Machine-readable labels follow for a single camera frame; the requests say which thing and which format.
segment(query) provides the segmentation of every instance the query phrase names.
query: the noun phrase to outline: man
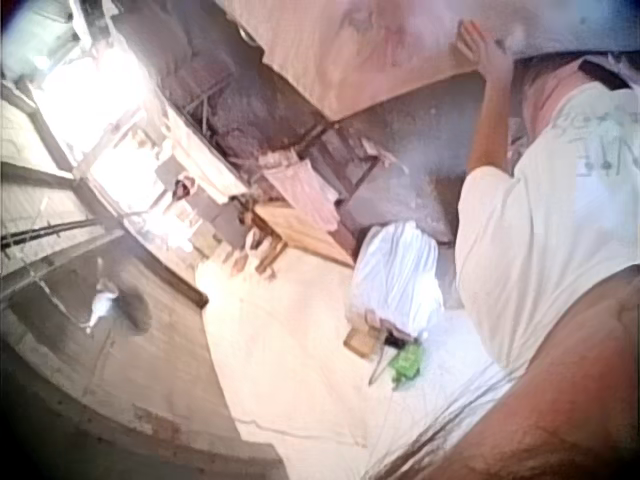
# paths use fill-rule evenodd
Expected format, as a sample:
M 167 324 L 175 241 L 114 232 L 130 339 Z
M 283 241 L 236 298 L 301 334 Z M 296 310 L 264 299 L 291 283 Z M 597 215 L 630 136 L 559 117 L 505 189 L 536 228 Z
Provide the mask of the man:
M 457 46 L 486 79 L 459 205 L 459 289 L 516 381 L 451 449 L 438 445 L 460 412 L 378 478 L 637 478 L 638 95 L 589 62 L 542 71 L 512 175 L 513 60 L 473 21 Z

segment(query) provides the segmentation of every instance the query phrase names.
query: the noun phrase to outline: green object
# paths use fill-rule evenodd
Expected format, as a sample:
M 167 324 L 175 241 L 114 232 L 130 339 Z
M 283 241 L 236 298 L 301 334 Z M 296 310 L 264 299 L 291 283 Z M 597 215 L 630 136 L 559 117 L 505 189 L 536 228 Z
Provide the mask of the green object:
M 424 347 L 421 344 L 410 343 L 391 360 L 389 368 L 393 370 L 394 388 L 398 388 L 420 375 L 424 352 Z

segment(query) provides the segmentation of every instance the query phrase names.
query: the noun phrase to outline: white plastic bag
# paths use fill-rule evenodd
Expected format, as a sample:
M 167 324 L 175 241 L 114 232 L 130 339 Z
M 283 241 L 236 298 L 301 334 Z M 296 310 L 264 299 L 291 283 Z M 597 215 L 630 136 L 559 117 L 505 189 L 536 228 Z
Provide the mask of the white plastic bag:
M 436 280 L 438 245 L 415 222 L 374 228 L 367 235 L 351 281 L 350 319 L 366 310 L 424 339 L 442 310 Z

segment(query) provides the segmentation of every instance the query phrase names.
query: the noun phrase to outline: white floor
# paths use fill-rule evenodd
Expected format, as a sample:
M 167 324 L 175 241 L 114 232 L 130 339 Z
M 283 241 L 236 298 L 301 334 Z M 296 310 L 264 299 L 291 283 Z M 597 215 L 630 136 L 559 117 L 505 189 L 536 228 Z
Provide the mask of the white floor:
M 350 270 L 295 250 L 272 282 L 228 270 L 215 258 L 196 275 L 213 363 L 243 438 L 275 445 L 292 480 L 361 478 L 470 385 L 500 377 L 465 313 L 450 311 L 429 333 L 419 380 L 392 392 L 385 374 L 368 387 L 373 364 L 342 346 Z

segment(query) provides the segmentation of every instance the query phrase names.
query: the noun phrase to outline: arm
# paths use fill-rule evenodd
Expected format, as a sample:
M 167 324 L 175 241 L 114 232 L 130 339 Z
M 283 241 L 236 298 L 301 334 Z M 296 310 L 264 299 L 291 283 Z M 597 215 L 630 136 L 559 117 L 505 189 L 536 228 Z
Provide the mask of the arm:
M 456 45 L 477 63 L 487 82 L 467 172 L 492 166 L 509 173 L 506 160 L 513 59 L 473 21 L 460 23 Z

